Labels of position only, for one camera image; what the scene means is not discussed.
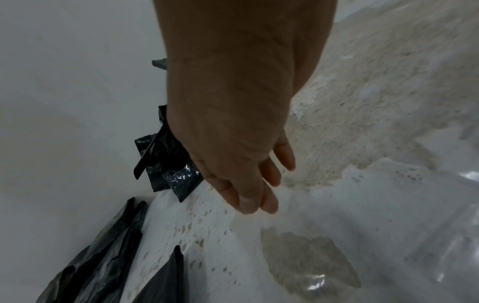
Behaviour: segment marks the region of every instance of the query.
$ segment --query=finger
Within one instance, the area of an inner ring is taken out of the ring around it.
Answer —
[[[228,180],[220,179],[213,175],[204,163],[204,161],[196,159],[193,160],[193,162],[196,164],[196,167],[200,171],[204,180],[208,182],[220,194],[220,196],[226,201],[226,203],[230,204],[234,209],[244,214],[243,210],[240,207],[238,191],[236,191],[231,182]]]
[[[273,152],[287,170],[293,171],[296,168],[293,148],[289,144],[288,137],[286,137],[284,130],[274,144]]]
[[[230,179],[239,194],[239,205],[245,214],[256,212],[263,196],[263,178],[259,168],[251,164],[235,171]]]
[[[270,183],[271,186],[279,186],[281,184],[281,173],[270,157],[260,162],[258,167],[263,178]]]
[[[261,209],[269,214],[275,214],[278,211],[278,198],[273,193],[273,190],[263,183],[263,197],[261,198]]]

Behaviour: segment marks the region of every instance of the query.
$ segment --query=skin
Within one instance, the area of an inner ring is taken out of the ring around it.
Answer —
[[[244,214],[274,214],[291,98],[316,68],[336,0],[154,0],[168,54],[168,124]]]

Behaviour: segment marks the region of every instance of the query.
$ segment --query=fingernail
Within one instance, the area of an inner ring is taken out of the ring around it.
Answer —
[[[259,208],[259,205],[254,200],[246,199],[242,196],[239,197],[239,206],[245,214],[252,214]]]

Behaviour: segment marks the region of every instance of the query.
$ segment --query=hand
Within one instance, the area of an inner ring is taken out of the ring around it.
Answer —
[[[335,0],[156,0],[168,53],[168,123],[235,209],[275,213],[266,183],[295,168],[284,132],[292,96],[315,69]]]

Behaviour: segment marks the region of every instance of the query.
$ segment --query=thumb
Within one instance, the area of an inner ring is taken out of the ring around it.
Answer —
[[[239,206],[245,214],[256,212],[261,205],[264,182],[258,166],[242,169],[242,172],[230,179],[231,184],[238,191]]]

